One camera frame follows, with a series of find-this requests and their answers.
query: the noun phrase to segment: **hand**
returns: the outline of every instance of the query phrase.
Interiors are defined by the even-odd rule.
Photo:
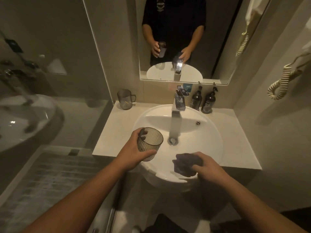
[[[159,42],[157,42],[157,41],[153,41],[151,44],[150,44],[150,46],[151,46],[151,52],[152,52],[152,54],[153,54],[153,56],[155,57],[155,58],[158,58],[158,56],[159,56],[159,52],[160,52],[160,47],[159,47],[159,44],[158,44]]]
[[[192,166],[192,169],[203,179],[222,185],[223,182],[230,177],[212,157],[201,152],[193,154],[199,156],[203,160],[203,166]]]
[[[135,168],[145,158],[157,153],[156,150],[147,150],[145,152],[138,151],[137,138],[141,129],[143,128],[138,128],[132,132],[130,139],[115,158],[115,162],[117,162],[125,171]]]
[[[192,49],[187,46],[184,49],[182,49],[181,52],[183,52],[183,54],[179,58],[183,59],[184,63],[186,63],[186,61],[189,60],[189,58],[191,56]]]

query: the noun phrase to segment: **countertop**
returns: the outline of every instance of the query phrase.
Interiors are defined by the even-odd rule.
[[[131,109],[122,110],[117,101],[99,137],[93,155],[116,157],[129,139],[137,118],[154,106],[158,104],[136,102]],[[261,169],[232,109],[214,108],[211,114],[205,116],[214,122],[223,139],[224,153],[220,162],[221,166]]]

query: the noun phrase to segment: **drain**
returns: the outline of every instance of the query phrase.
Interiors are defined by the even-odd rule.
[[[175,146],[178,144],[178,139],[176,137],[169,137],[169,139],[167,140],[169,145],[171,146]]]

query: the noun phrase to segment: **black t-shirt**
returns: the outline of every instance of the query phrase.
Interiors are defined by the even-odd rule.
[[[149,25],[154,40],[166,42],[167,47],[163,58],[151,54],[150,65],[172,61],[205,23],[205,0],[146,0],[142,24]]]

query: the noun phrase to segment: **forearm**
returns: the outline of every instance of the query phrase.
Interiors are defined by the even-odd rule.
[[[237,211],[259,233],[305,233],[302,228],[282,216],[239,182],[228,176],[220,184],[232,199]]]
[[[188,47],[191,49],[191,52],[194,51],[196,48],[197,44],[201,40],[202,36],[204,33],[204,26],[201,25],[196,28],[196,30],[193,32],[191,42],[189,43]]]
[[[155,41],[152,34],[152,29],[148,24],[143,24],[142,32],[144,34],[144,38],[149,45],[152,45]]]
[[[114,160],[39,217],[24,233],[84,233],[124,169]]]

